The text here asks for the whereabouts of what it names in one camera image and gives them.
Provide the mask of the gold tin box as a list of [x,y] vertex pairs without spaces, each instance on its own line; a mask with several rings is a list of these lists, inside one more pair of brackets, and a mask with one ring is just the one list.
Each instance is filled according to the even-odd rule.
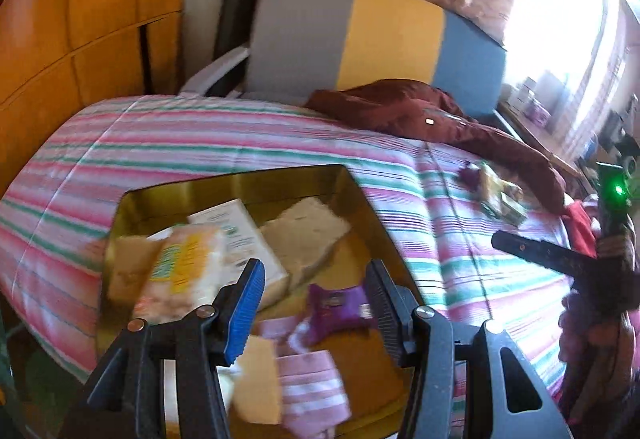
[[410,372],[366,321],[281,355],[266,323],[308,315],[308,287],[345,297],[385,269],[414,281],[342,165],[257,170],[134,190],[108,236],[100,373],[122,384],[134,432],[163,430],[175,383],[184,437],[340,438],[397,433]]

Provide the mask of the white cosmetic carton box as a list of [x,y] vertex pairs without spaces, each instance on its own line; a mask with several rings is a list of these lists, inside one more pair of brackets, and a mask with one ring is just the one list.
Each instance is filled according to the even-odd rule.
[[251,258],[265,267],[265,289],[258,309],[273,306],[288,294],[290,274],[280,264],[244,204],[239,199],[207,208],[188,217],[190,223],[210,223],[224,233],[224,260],[218,280],[221,286],[239,279]]

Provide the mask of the purple snack packet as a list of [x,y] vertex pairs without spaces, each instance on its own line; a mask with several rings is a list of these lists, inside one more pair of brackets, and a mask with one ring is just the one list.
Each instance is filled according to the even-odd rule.
[[309,327],[305,341],[309,346],[319,344],[336,332],[375,326],[362,284],[347,289],[323,289],[318,284],[311,284],[307,303]]
[[466,162],[458,170],[458,179],[471,192],[476,192],[480,188],[480,177],[482,177],[480,166],[472,162]]

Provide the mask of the pink striped sock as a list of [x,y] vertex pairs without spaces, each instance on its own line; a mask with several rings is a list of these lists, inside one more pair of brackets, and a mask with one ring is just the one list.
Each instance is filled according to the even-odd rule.
[[264,320],[257,324],[257,334],[276,345],[282,426],[296,438],[333,438],[352,411],[332,355],[311,348],[310,319]]

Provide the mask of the wooden window shelf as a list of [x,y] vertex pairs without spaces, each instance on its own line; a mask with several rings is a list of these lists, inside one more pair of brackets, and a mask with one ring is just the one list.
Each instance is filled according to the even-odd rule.
[[518,136],[526,144],[546,155],[553,166],[561,173],[576,179],[582,177],[582,172],[575,165],[562,158],[559,144],[553,140],[546,129],[535,125],[524,114],[514,111],[504,102],[498,103],[498,112],[516,130]]

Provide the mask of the purple box on shelf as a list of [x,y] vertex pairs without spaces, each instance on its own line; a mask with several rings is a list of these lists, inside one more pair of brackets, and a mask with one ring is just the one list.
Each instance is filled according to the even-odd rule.
[[546,127],[551,118],[549,111],[537,99],[528,103],[524,114],[530,122],[540,128]]

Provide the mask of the maroon down jacket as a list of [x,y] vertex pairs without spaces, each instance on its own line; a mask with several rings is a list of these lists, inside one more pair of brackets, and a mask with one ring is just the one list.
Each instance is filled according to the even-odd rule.
[[344,90],[318,89],[307,109],[349,127],[448,144],[516,173],[548,212],[564,212],[563,179],[542,153],[502,130],[465,115],[442,89],[385,78]]

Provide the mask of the striped pink green bedspread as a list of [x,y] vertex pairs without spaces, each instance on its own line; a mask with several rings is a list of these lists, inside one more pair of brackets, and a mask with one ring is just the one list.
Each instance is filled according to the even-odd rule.
[[293,166],[343,165],[425,299],[466,323],[506,325],[551,391],[564,374],[556,319],[568,284],[495,251],[501,222],[457,179],[469,154],[350,129],[277,103],[173,96],[105,100],[41,144],[1,200],[1,291],[52,358],[96,363],[108,229],[130,190]]

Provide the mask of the grey yellow blue sofa chair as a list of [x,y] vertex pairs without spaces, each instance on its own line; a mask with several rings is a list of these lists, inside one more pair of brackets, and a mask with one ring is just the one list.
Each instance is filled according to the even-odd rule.
[[506,52],[471,21],[426,0],[258,0],[248,42],[180,92],[205,96],[239,64],[247,99],[301,106],[318,89],[407,78],[448,92],[477,118],[496,110]]

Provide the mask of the orange wooden wardrobe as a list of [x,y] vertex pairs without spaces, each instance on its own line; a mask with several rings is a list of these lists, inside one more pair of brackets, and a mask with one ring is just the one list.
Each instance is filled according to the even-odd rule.
[[90,104],[175,94],[182,14],[183,0],[2,0],[2,187]]

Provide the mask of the black rolled mat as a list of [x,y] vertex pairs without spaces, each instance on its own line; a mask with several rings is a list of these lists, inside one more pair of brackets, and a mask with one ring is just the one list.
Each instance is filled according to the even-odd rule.
[[213,58],[218,59],[250,40],[257,0],[222,0]]

